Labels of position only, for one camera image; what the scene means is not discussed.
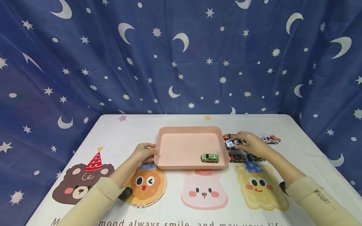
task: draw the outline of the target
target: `table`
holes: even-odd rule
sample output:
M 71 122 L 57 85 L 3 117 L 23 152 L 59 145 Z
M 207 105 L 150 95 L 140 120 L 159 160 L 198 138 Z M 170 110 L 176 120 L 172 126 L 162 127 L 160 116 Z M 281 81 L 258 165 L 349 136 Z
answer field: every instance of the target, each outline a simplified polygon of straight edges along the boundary
M 93 186 L 101 176 L 109 176 L 138 143 L 155 143 L 161 127 L 211 125 L 223 133 L 243 130 L 259 137 L 280 138 L 281 142 L 272 147 L 312 176 L 362 222 L 362 198 L 288 115 L 103 115 L 27 225 L 56 225 L 85 195 L 89 185 Z M 244 163 L 230 163 L 224 170 L 210 172 L 161 171 L 152 164 L 144 165 L 136 176 L 144 177 L 141 185 L 145 192 L 135 192 L 128 202 L 117 200 L 99 225 L 313 225 L 303 210 L 281 192 L 278 185 L 282 178 L 277 171 L 268 162 L 259 162 L 259 166 L 262 172 L 248 174 Z M 136 176 L 129 179 L 128 186 L 135 186 Z M 273 190 L 260 192 L 262 195 L 244 192 L 242 185 L 252 179 L 259 182 L 258 186 L 264 182 Z

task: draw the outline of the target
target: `beige sleeve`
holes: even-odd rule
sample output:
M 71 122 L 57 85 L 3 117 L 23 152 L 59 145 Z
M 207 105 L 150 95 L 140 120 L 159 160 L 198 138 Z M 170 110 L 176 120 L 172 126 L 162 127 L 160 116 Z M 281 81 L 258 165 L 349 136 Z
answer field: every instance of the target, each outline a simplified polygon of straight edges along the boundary
M 57 224 L 57 226 L 94 226 L 124 191 L 108 177 L 101 177 L 95 186 Z
M 303 208 L 316 226 L 362 225 L 311 177 L 294 181 L 286 192 Z

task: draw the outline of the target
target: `blue backdrop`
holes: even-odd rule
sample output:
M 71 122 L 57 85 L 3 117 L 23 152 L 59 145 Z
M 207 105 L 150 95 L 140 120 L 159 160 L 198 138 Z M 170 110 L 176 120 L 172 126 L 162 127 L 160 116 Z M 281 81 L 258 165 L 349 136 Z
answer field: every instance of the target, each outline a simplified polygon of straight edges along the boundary
M 358 0 L 0 2 L 0 224 L 102 114 L 289 114 L 362 194 Z

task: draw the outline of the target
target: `yellow cartoon face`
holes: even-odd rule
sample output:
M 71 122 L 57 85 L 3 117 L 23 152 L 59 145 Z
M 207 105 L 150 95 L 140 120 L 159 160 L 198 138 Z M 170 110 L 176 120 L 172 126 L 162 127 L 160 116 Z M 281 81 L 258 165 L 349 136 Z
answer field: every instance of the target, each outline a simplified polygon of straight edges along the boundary
M 263 208 L 272 211 L 275 208 L 286 211 L 289 202 L 279 188 L 273 170 L 267 165 L 261 165 L 262 172 L 247 172 L 245 165 L 235 167 L 238 174 L 237 181 L 241 185 L 240 191 L 244 201 L 250 209 Z

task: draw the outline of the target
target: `pink bunny face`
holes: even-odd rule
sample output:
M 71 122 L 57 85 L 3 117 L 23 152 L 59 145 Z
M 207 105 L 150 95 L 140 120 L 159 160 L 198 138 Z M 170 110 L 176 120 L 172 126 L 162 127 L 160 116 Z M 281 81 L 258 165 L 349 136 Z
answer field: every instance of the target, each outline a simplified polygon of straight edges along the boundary
M 214 210 L 224 208 L 228 203 L 227 194 L 219 179 L 217 170 L 187 170 L 181 194 L 183 204 L 192 209 Z

